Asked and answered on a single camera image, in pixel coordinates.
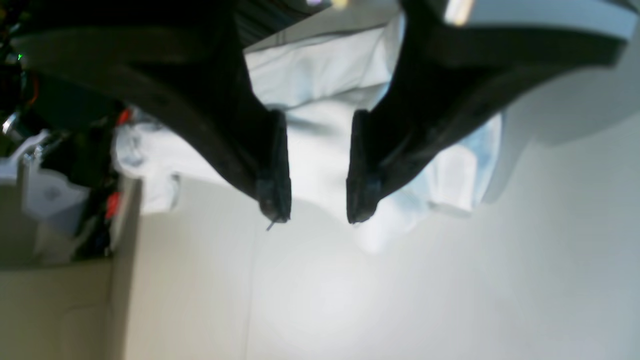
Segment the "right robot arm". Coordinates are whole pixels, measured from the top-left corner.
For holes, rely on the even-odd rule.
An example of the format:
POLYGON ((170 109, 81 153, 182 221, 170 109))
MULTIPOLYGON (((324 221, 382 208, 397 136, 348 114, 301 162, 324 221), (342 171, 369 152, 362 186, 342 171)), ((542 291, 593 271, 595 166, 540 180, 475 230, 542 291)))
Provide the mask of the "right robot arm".
POLYGON ((39 234, 27 252, 46 264, 108 256, 119 204, 112 162, 125 105, 90 89, 1 66, 1 137, 18 144, 1 156, 1 184, 20 188, 20 211, 39 234))

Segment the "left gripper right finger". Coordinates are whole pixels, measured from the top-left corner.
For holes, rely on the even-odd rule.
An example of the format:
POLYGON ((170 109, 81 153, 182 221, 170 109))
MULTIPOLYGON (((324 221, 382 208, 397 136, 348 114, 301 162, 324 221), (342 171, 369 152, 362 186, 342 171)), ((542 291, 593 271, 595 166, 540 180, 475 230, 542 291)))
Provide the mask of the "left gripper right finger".
POLYGON ((384 96, 354 112, 346 216, 365 223, 441 151, 526 92, 610 68, 631 40, 628 0, 401 0, 384 96))

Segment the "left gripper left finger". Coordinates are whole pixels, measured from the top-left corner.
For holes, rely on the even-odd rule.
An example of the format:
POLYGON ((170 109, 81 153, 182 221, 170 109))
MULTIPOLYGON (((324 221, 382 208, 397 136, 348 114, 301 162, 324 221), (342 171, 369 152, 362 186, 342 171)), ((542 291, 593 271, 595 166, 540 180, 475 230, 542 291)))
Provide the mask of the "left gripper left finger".
POLYGON ((27 69, 135 105, 181 136, 267 219, 291 215, 283 112, 253 92, 235 0, 19 0, 27 69))

